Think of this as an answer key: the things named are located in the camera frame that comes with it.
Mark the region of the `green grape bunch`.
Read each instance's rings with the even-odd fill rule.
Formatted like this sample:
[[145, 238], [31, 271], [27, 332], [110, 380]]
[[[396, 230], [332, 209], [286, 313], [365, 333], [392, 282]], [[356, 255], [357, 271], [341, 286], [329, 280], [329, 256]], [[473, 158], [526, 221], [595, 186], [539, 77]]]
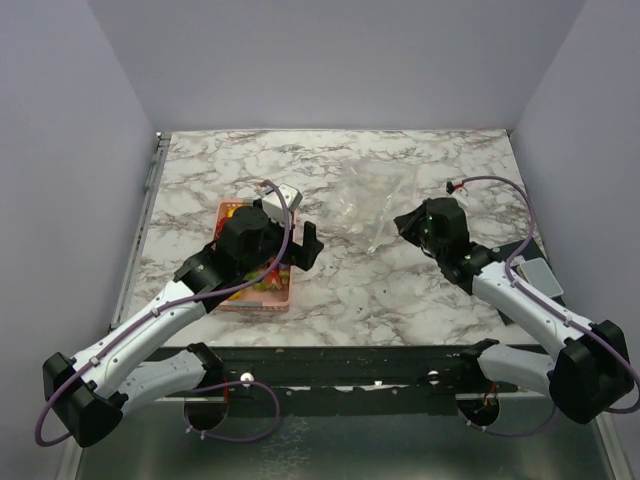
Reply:
[[267, 274], [260, 282], [251, 286], [252, 289], [260, 292], [287, 290], [291, 283], [291, 267], [289, 265], [278, 265]]

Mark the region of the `clear zip top bag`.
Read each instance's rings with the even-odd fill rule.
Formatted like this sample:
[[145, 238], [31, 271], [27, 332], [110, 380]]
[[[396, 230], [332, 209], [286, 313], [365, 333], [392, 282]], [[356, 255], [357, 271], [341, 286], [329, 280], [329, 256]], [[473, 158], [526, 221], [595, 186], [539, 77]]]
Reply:
[[394, 218], [415, 207], [417, 172], [417, 166], [397, 161], [345, 163], [325, 201], [333, 231], [367, 254], [391, 243]]

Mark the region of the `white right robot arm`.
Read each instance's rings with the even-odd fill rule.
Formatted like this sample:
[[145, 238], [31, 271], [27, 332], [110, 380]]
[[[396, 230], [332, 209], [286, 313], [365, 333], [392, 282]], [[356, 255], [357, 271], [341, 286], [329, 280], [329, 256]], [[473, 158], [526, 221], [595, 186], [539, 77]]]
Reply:
[[434, 259], [452, 284], [489, 304], [543, 348], [536, 354], [488, 340], [459, 367], [461, 383], [481, 391], [506, 382], [548, 396], [570, 420], [587, 424], [630, 393], [634, 381], [623, 331], [593, 323], [513, 275], [493, 250], [471, 240], [453, 198], [427, 199], [394, 220], [398, 234]]

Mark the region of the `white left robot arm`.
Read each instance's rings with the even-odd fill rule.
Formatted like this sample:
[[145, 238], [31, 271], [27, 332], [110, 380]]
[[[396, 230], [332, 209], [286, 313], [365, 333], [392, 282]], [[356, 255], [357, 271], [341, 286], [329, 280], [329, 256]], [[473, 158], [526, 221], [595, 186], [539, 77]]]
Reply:
[[43, 364], [46, 407], [81, 447], [103, 440], [132, 410], [174, 393], [214, 392], [225, 379], [223, 360], [203, 343], [152, 361], [169, 338], [211, 313], [250, 274], [280, 264], [309, 270], [324, 245], [305, 222], [303, 240], [293, 240], [291, 207], [265, 200], [244, 205], [216, 238], [188, 257], [144, 308], [92, 346], [67, 357], [55, 353]]

